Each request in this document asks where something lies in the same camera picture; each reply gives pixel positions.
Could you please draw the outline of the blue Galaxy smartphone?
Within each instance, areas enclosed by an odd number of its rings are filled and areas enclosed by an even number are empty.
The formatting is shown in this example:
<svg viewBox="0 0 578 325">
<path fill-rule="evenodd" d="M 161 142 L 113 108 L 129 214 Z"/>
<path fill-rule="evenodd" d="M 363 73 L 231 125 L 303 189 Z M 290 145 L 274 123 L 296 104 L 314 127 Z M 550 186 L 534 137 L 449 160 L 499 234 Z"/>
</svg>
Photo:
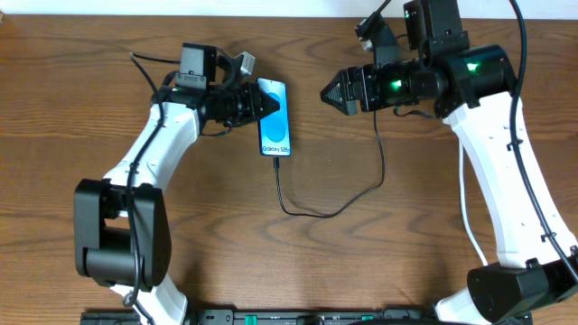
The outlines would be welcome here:
<svg viewBox="0 0 578 325">
<path fill-rule="evenodd" d="M 264 156 L 290 156 L 292 149 L 286 85 L 271 79 L 258 79 L 257 83 L 280 106 L 258 123 L 260 153 Z"/>
</svg>

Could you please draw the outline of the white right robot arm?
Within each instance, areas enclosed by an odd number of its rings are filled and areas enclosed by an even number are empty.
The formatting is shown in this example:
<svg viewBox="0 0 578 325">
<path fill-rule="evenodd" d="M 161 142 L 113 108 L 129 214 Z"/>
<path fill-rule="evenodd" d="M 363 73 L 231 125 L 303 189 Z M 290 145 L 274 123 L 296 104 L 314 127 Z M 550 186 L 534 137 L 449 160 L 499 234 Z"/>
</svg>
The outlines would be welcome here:
<svg viewBox="0 0 578 325">
<path fill-rule="evenodd" d="M 524 69 L 497 44 L 474 47 L 453 1 L 404 6 L 409 48 L 380 11 L 355 33 L 373 61 L 339 71 L 324 103 L 347 116 L 433 102 L 458 137 L 487 204 L 497 261 L 471 269 L 464 289 L 438 301 L 429 324 L 527 324 L 531 313 L 577 292 L 577 240 L 560 216 L 529 141 L 520 97 Z"/>
</svg>

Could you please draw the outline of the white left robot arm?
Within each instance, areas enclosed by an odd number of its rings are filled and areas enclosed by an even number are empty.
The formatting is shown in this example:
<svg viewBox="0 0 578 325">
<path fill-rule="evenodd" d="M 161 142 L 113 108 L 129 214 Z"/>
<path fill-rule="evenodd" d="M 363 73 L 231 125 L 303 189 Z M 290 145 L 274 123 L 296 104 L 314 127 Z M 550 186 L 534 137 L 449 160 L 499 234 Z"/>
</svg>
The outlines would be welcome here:
<svg viewBox="0 0 578 325">
<path fill-rule="evenodd" d="M 183 324 L 189 301 L 168 274 L 166 188 L 207 122 L 232 129 L 283 107 L 262 79 L 230 89 L 157 89 L 147 123 L 123 159 L 102 179 L 81 180 L 74 191 L 78 274 L 119 294 L 140 324 Z"/>
</svg>

